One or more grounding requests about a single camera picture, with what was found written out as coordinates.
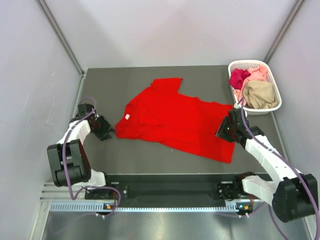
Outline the red t shirt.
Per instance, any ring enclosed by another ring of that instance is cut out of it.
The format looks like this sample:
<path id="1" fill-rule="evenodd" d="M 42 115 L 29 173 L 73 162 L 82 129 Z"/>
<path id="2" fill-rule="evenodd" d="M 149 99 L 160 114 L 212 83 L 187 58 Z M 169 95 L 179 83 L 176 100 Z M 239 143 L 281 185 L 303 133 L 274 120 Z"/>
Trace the red t shirt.
<path id="1" fill-rule="evenodd" d="M 179 93 L 182 78 L 158 78 L 134 97 L 115 126 L 119 139 L 160 143 L 229 164 L 235 144 L 216 136 L 233 108 Z"/>

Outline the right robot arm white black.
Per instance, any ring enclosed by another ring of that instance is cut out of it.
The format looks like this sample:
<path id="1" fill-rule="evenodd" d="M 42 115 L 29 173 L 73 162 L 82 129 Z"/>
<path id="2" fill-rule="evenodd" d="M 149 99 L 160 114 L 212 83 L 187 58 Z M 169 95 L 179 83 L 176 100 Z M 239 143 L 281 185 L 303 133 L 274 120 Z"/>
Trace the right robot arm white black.
<path id="1" fill-rule="evenodd" d="M 253 172 L 235 176 L 233 192 L 239 198 L 253 195 L 272 207 L 276 216 L 287 223 L 314 215 L 319 210 L 318 182 L 312 174 L 291 169 L 281 159 L 264 132 L 249 126 L 242 109 L 232 109 L 220 124 L 216 136 L 240 144 L 267 172 L 271 181 Z"/>

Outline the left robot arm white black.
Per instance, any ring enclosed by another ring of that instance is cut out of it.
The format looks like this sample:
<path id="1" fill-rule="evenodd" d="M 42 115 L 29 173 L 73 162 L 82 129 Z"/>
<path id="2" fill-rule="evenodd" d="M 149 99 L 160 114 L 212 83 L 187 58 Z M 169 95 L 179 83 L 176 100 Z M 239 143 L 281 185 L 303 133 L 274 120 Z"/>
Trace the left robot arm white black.
<path id="1" fill-rule="evenodd" d="M 106 141 L 115 130 L 104 116 L 98 115 L 88 103 L 78 105 L 78 113 L 69 122 L 69 127 L 57 143 L 47 147 L 47 157 L 53 183 L 57 187 L 89 185 L 96 187 L 102 198 L 109 198 L 114 191 L 104 172 L 91 168 L 83 144 L 89 134 Z"/>

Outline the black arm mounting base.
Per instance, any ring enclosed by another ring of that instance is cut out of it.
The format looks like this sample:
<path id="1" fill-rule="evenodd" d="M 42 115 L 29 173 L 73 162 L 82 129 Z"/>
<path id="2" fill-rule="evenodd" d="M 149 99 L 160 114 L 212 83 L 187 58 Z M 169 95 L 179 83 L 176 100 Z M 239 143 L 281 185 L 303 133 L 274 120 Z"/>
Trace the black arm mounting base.
<path id="1" fill-rule="evenodd" d="M 107 184 L 121 193 L 123 208 L 224 207 L 250 201 L 233 185 L 235 173 L 110 174 Z"/>

